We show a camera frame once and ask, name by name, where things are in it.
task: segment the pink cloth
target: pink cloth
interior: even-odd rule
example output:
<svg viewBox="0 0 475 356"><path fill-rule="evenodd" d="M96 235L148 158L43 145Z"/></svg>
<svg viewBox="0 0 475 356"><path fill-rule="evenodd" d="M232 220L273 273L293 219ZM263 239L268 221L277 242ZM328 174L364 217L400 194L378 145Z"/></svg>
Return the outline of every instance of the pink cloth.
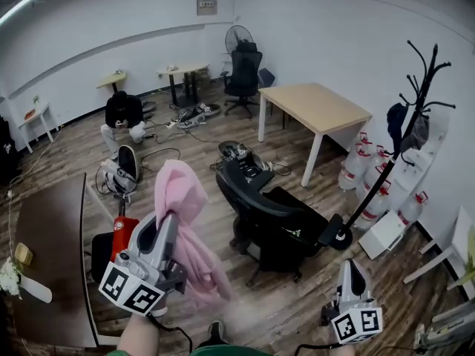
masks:
<svg viewBox="0 0 475 356"><path fill-rule="evenodd" d="M208 202L197 175L184 162L170 159L155 181L157 225L168 211L179 218L174 259L188 272L186 294L205 305L231 300L232 289L221 261L195 234L191 224Z"/></svg>

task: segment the wooden table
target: wooden table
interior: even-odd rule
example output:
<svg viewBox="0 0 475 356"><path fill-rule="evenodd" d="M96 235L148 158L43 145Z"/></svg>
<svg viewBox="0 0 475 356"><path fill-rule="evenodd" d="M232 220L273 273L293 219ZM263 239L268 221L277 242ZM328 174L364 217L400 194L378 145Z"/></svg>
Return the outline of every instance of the wooden table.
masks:
<svg viewBox="0 0 475 356"><path fill-rule="evenodd" d="M318 83L261 88L259 92L259 141L264 140L267 101L274 103L315 133L301 182L304 187L308 185L324 134L366 122L371 117L363 108Z"/></svg>
<svg viewBox="0 0 475 356"><path fill-rule="evenodd" d="M114 92L117 92L117 82L120 82L127 78L127 73L125 71L121 73L114 73L109 76L106 76L105 78L102 78L101 81L99 82L99 85L96 88L101 88L107 85L112 85L112 88L114 89Z"/></svg>
<svg viewBox="0 0 475 356"><path fill-rule="evenodd" d="M82 244L85 192L113 228L114 218L86 184L85 173L22 201L15 241L33 252L33 260L23 272L51 289L53 300L43 303L25 291L22 300L13 300L19 337L79 348L117 344L117 337L97 333L89 304Z"/></svg>
<svg viewBox="0 0 475 356"><path fill-rule="evenodd" d="M178 67L178 69L173 70L173 71L168 71L166 67L163 69L157 69L158 75L165 74L165 75L168 75L168 77L170 78L171 100L173 104L179 108L185 108L191 105L198 104L200 99L198 97L198 93L196 89L195 72L207 68L209 64L198 62L198 63L188 63L188 64L176 65L176 66ZM180 96L179 98L177 98L177 92L175 90L175 83L174 83L174 75L181 74L181 73L184 74L185 76L186 95ZM193 97L190 96L189 77L188 77L189 73L191 74L191 89L193 91Z"/></svg>
<svg viewBox="0 0 475 356"><path fill-rule="evenodd" d="M43 117L43 113L45 113L45 111L49 109L49 107L50 107L49 102L40 101L37 105L35 105L35 109L36 109L35 113L32 116L28 117L26 120L24 120L23 123L18 126L18 129L22 133L23 141L26 144L27 149L29 150L30 153L33 153L33 149L30 147L30 144L28 142L25 126L27 124L30 124L33 120L40 119L42 121L43 127L45 128L48 138L50 139L51 142L53 142L53 137L51 136L50 130L48 129L48 125L46 124L46 120ZM51 110L50 110L50 116L51 116L51 119L53 119L54 126L56 127L56 131L59 131L59 126L56 123L56 120L53 114L51 113Z"/></svg>

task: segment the black bag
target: black bag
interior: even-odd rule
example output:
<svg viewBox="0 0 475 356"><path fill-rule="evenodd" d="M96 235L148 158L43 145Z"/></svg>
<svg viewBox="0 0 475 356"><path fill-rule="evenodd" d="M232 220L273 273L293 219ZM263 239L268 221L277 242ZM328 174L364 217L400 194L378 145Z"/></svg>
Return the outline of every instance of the black bag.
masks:
<svg viewBox="0 0 475 356"><path fill-rule="evenodd" d="M0 116L0 183L8 185L22 173L18 169L20 156L10 135L8 122Z"/></svg>

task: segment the green shirt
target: green shirt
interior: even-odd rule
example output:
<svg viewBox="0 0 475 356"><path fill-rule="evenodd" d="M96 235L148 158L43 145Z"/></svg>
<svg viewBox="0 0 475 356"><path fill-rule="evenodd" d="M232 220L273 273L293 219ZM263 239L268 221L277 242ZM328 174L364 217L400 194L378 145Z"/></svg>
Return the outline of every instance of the green shirt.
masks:
<svg viewBox="0 0 475 356"><path fill-rule="evenodd" d="M269 354L257 349L220 344L219 346L207 346L195 349L190 356L269 356ZM124 351L113 351L108 356L129 356Z"/></svg>

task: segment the ceiling light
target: ceiling light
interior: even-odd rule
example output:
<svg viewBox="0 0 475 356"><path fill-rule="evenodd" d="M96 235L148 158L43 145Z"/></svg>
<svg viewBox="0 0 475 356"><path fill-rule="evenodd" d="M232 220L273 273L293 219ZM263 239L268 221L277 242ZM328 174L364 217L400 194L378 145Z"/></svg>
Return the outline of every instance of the ceiling light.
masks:
<svg viewBox="0 0 475 356"><path fill-rule="evenodd" d="M2 25L5 21L8 20L10 16L15 14L17 10L21 10L26 4L28 4L32 0L21 0L15 7L10 9L8 12L6 12L1 18L0 18L0 25Z"/></svg>

